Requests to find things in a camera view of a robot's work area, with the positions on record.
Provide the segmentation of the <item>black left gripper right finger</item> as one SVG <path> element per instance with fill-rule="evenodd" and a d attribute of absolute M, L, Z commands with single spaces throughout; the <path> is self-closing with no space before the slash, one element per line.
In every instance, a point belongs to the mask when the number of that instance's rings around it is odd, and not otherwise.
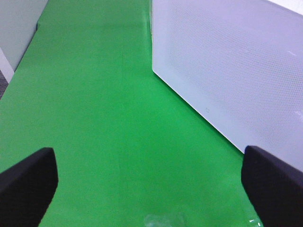
<path fill-rule="evenodd" d="M 303 225 L 303 173 L 257 147 L 245 148 L 241 183 L 266 227 Z"/>

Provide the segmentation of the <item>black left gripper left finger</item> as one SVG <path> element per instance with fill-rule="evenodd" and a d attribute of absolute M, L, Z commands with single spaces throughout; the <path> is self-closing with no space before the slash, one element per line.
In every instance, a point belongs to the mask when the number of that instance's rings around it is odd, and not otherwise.
<path fill-rule="evenodd" d="M 58 186 L 53 148 L 42 148 L 0 174 L 0 225 L 37 227 Z"/>

